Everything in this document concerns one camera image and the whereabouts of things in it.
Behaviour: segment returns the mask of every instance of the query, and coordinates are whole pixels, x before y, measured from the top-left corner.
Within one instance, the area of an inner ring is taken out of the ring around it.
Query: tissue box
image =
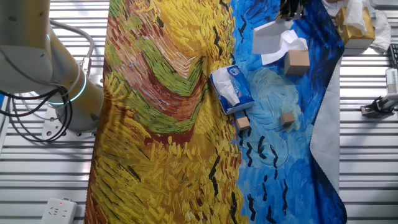
[[[343,25],[346,15],[346,7],[342,7],[336,15],[337,30],[344,42],[344,46],[348,49],[367,49],[375,38],[368,8],[365,7],[363,11],[363,19],[365,20],[366,30],[368,32],[366,35],[362,35],[362,32],[354,26]]]
[[[289,50],[285,58],[285,75],[303,76],[310,69],[308,50]]]
[[[234,106],[231,106],[231,104],[228,103],[228,100],[220,95],[219,91],[215,88],[214,85],[213,73],[210,74],[211,84],[213,85],[213,88],[217,93],[218,100],[220,101],[221,107],[225,115],[235,113],[246,108],[250,108],[254,103],[254,99],[250,93],[249,84],[246,81],[243,73],[240,71],[239,67],[237,65],[233,65],[227,67],[226,70],[228,72],[229,79],[231,80],[231,83],[234,87],[235,93],[237,94],[240,101],[240,103]]]

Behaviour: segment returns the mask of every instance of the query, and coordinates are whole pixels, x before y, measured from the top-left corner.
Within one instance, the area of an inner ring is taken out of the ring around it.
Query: blue painted cloth
[[[2,94],[0,94],[0,108],[2,106],[2,102],[4,101],[4,96]]]
[[[234,63],[245,74],[255,103],[244,113],[251,128],[238,134],[243,154],[238,187],[242,214],[251,223],[346,223],[343,202],[310,152],[313,124],[344,45],[319,0],[305,6],[307,18],[293,29],[307,40],[310,70],[285,77],[283,59],[263,66],[252,51],[253,28],[276,18],[279,0],[233,0]],[[295,122],[279,119],[292,111]]]

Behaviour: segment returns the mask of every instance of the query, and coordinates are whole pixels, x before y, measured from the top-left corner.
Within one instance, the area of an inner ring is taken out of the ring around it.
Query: glowing blue ring
[[[75,100],[75,99],[77,99],[82,93],[83,93],[83,91],[85,90],[85,88],[86,88],[86,84],[87,84],[87,77],[84,75],[84,77],[85,77],[85,83],[83,84],[83,88],[81,88],[81,90],[80,90],[80,92],[75,96],[75,97],[73,97],[70,101],[72,102],[73,100]],[[51,102],[49,102],[50,104],[52,104],[52,105],[63,105],[63,103],[51,103]]]

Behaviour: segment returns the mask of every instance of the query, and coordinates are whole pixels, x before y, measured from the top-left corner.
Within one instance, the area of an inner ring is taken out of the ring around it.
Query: metal grating
[[[96,49],[90,78],[100,83],[108,1],[53,0],[50,17],[77,26],[94,37]],[[398,43],[398,11],[386,11],[392,41]],[[55,33],[77,60],[88,42],[77,34],[55,28]],[[389,60],[372,49],[346,50],[341,64],[340,197],[349,224],[398,222],[398,115],[368,120],[359,106],[386,94]],[[17,102],[20,112],[26,111]],[[43,107],[39,113],[45,116]],[[22,119],[38,136],[44,122]],[[43,146],[25,141],[9,124],[0,155],[0,223],[40,223],[49,198],[69,197],[78,203],[73,224],[82,224],[93,141],[67,146]]]

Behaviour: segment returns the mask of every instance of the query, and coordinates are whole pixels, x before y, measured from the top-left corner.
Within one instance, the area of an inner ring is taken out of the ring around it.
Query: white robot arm
[[[49,9],[50,0],[0,1],[0,90],[43,95],[64,86],[73,107],[69,129],[93,129],[100,117],[103,90],[88,79],[89,68],[83,71],[54,34]],[[60,94],[49,103],[63,114]]]

